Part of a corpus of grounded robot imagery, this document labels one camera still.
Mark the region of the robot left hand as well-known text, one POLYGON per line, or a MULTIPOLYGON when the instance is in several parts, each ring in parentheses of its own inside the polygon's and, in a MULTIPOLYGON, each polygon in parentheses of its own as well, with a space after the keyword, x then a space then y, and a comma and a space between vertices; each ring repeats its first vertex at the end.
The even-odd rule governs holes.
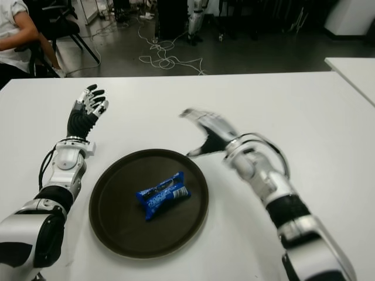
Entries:
POLYGON ((97 120, 106 112, 109 102, 97 84, 87 86, 75 100, 67 123, 67 137, 86 139, 97 120))

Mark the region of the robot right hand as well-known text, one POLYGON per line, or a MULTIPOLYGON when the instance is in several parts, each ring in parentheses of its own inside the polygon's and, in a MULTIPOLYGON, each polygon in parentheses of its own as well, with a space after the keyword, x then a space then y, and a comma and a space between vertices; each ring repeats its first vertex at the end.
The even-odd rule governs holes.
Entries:
POLYGON ((226 146, 239 137, 236 130, 224 118, 214 112, 187 108, 179 116, 192 121, 206 133, 204 144, 188 152, 186 155, 188 157, 225 151, 226 146))

